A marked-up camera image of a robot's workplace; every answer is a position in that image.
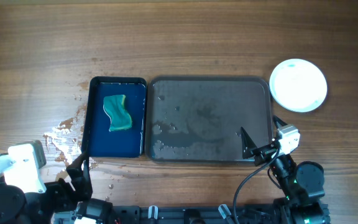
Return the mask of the green yellow sponge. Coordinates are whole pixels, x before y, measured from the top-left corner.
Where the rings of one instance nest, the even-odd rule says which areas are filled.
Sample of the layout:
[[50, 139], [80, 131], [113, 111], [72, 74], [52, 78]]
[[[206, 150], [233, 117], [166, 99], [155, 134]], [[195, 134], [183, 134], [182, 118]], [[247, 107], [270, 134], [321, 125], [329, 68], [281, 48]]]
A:
[[105, 96], [103, 110], [110, 119], [109, 131], [127, 130], [132, 127], [132, 117], [125, 107], [126, 95]]

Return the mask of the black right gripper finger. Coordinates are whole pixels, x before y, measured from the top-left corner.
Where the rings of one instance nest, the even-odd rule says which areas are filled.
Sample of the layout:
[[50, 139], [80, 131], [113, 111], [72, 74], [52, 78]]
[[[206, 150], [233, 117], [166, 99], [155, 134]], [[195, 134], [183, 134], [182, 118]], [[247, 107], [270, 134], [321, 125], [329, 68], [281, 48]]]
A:
[[288, 124], [280, 119], [278, 116], [273, 115], [273, 123], [277, 129], [287, 126]]
[[257, 149], [257, 146], [248, 135], [247, 131], [241, 127], [241, 139], [242, 139], [242, 158], [248, 159], [254, 157], [254, 151]]

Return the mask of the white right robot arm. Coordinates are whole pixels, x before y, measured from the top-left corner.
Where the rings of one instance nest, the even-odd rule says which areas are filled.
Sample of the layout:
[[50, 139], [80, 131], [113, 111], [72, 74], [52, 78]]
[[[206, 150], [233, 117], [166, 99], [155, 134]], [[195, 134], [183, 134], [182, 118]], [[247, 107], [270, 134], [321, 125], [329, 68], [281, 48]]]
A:
[[243, 158], [254, 158], [256, 171], [248, 175], [238, 186], [233, 200], [251, 177], [264, 169], [275, 185], [283, 191], [284, 198], [274, 201], [280, 212], [280, 223], [328, 224], [331, 222], [328, 206], [321, 203], [325, 196], [324, 169], [311, 161], [296, 164], [291, 153], [299, 146], [300, 132], [292, 124], [287, 124], [277, 116], [273, 117], [276, 137], [271, 143], [257, 147], [244, 128], [241, 128]]

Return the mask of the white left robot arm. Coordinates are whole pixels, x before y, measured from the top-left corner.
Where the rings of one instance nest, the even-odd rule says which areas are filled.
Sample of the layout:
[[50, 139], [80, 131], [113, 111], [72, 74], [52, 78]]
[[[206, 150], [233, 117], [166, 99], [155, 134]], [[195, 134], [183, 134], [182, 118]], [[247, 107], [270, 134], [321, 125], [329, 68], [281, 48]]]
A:
[[120, 223], [112, 204], [91, 197], [89, 155], [83, 152], [67, 167], [71, 182], [46, 184], [43, 193], [25, 193], [0, 178], [0, 223], [50, 223], [54, 213], [77, 211], [79, 220]]

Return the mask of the white plate with blue stain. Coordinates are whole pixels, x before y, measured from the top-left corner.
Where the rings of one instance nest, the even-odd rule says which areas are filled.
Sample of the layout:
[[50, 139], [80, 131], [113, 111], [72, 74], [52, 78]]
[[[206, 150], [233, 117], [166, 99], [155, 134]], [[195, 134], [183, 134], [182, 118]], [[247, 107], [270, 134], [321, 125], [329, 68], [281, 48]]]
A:
[[279, 63], [271, 73], [269, 88], [280, 106], [297, 113], [317, 109], [328, 94], [323, 72], [315, 64], [299, 58]]

